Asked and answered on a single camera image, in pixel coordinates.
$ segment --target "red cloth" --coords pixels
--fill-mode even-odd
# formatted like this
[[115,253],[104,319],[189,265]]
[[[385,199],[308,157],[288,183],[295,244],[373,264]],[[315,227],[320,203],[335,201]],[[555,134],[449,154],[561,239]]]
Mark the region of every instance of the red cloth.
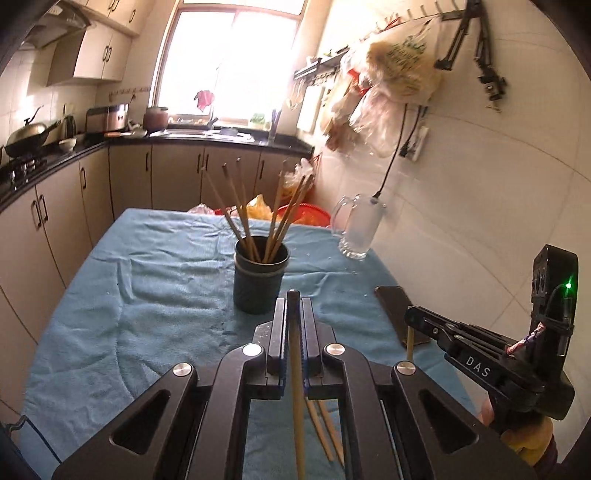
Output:
[[203,112],[215,99],[216,96],[209,90],[200,90],[193,100],[197,100],[197,108]]

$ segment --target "upper cabinet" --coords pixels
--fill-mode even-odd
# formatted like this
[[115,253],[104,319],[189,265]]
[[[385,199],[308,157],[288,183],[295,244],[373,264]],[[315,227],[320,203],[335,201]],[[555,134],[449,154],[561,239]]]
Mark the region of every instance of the upper cabinet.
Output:
[[127,34],[139,35],[153,5],[154,0],[88,0],[86,8],[97,20]]
[[47,84],[87,83],[89,79],[120,81],[131,39],[103,24],[58,42]]

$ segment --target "range hood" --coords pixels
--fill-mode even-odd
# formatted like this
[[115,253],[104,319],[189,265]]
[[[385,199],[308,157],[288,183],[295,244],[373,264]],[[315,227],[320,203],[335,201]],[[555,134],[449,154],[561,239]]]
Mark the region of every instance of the range hood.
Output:
[[90,21],[78,7],[60,0],[33,26],[21,49],[46,47],[67,35],[85,30],[89,25]]

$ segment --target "black phone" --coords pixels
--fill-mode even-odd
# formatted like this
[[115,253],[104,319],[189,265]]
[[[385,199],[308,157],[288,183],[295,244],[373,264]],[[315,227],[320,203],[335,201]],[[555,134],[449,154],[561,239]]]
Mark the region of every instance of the black phone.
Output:
[[[406,348],[408,326],[404,321],[404,313],[412,305],[402,287],[376,287],[375,296],[378,298],[392,323],[398,340]],[[429,343],[431,339],[424,333],[414,332],[414,345]]]

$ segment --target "glass beer mug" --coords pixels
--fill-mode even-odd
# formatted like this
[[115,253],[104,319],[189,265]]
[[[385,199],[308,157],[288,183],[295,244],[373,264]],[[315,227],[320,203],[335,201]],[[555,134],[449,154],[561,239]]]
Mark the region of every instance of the glass beer mug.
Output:
[[[335,228],[335,219],[339,210],[345,205],[352,205],[353,208],[351,208],[345,230],[338,232]],[[333,235],[340,237],[339,250],[343,255],[355,260],[365,258],[385,209],[386,205],[379,199],[361,193],[354,199],[343,197],[339,200],[330,217],[330,227]]]

